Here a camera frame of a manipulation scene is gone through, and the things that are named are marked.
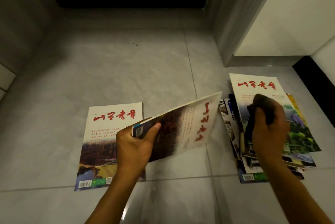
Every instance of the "stack of magazines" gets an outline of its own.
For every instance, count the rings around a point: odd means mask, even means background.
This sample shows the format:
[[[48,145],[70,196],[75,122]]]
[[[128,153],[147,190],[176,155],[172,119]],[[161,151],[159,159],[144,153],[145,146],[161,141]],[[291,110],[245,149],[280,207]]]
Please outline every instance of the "stack of magazines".
[[[248,106],[256,94],[276,100],[284,108],[291,131],[283,148],[283,161],[299,179],[306,168],[316,167],[311,152],[321,151],[292,95],[286,94],[277,78],[230,74],[234,93],[222,99],[219,110],[227,128],[241,183],[268,182],[253,150],[252,137],[246,134]]]

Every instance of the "fingernail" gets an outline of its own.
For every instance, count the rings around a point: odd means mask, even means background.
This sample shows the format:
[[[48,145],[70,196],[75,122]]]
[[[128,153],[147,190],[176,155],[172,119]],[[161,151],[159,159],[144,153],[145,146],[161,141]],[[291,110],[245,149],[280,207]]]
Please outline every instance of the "fingernail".
[[[156,129],[160,129],[161,124],[158,122],[158,123],[156,123],[155,127],[156,127]]]

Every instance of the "baseboard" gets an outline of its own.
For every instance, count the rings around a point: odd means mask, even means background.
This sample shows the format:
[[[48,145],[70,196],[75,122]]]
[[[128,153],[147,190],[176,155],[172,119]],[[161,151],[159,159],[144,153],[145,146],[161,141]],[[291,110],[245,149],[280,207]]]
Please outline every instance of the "baseboard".
[[[292,66],[303,56],[234,56],[224,59],[225,67]]]
[[[206,0],[56,0],[62,8],[203,8]]]
[[[293,68],[329,121],[335,127],[335,108],[333,99],[335,96],[335,86],[333,83],[309,56],[304,56],[293,65]]]

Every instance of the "left hand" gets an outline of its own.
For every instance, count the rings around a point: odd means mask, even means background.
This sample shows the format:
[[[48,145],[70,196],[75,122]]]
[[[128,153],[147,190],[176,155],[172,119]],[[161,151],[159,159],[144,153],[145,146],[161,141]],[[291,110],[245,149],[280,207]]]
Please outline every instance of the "left hand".
[[[140,177],[149,161],[153,142],[160,127],[160,123],[155,124],[148,130],[144,139],[132,137],[132,125],[116,134],[118,146],[117,174],[136,180]]]

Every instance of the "black baseboard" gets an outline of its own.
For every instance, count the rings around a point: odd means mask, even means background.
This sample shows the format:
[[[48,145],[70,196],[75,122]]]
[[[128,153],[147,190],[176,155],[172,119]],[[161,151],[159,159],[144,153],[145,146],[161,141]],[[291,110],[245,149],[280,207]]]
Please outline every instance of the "black baseboard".
[[[56,0],[62,8],[203,8],[206,0]]]
[[[329,121],[335,127],[335,86],[333,83],[309,56],[301,58],[295,65],[293,65],[293,68]]]

